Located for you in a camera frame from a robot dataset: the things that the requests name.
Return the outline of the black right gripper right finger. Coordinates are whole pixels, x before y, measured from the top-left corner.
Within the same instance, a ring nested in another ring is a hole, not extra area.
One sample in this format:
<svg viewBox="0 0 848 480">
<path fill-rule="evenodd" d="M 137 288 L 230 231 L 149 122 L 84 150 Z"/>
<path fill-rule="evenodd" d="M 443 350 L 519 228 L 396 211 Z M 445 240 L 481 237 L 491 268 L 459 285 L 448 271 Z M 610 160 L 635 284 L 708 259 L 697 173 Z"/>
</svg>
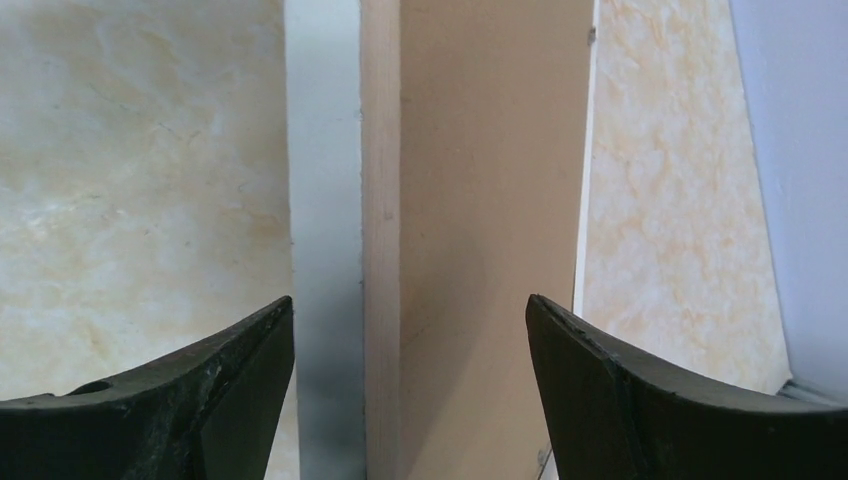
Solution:
<svg viewBox="0 0 848 480">
<path fill-rule="evenodd" d="M 563 479 L 843 479 L 847 412 L 672 364 L 547 297 L 526 306 Z"/>
</svg>

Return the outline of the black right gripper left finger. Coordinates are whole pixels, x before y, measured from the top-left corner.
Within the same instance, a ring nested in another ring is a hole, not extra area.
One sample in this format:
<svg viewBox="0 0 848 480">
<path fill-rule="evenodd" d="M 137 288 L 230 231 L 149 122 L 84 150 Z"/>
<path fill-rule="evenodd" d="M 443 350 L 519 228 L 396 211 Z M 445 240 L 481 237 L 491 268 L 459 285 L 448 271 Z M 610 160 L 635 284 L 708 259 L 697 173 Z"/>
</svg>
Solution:
<svg viewBox="0 0 848 480">
<path fill-rule="evenodd" d="M 261 479 L 294 368 L 284 296 L 72 392 L 1 405 L 5 479 Z"/>
</svg>

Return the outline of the brown cardboard backing board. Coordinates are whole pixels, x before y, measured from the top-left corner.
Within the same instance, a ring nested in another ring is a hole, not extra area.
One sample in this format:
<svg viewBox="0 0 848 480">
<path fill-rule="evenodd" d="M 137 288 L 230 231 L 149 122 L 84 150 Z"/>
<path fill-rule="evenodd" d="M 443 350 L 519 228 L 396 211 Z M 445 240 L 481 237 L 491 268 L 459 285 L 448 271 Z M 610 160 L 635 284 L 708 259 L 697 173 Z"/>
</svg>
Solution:
<svg viewBox="0 0 848 480">
<path fill-rule="evenodd" d="M 533 479 L 525 306 L 573 295 L 591 1 L 401 5 L 403 479 Z"/>
</svg>

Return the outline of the white wooden picture frame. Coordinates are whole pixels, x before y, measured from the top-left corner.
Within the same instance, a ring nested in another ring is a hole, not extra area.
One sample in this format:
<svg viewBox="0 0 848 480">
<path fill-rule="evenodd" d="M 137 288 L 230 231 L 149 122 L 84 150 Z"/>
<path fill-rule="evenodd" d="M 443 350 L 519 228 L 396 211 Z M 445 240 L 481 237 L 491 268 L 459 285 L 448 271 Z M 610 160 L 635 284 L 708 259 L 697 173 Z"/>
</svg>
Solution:
<svg viewBox="0 0 848 480">
<path fill-rule="evenodd" d="M 285 5 L 305 479 L 403 479 L 403 2 Z"/>
</svg>

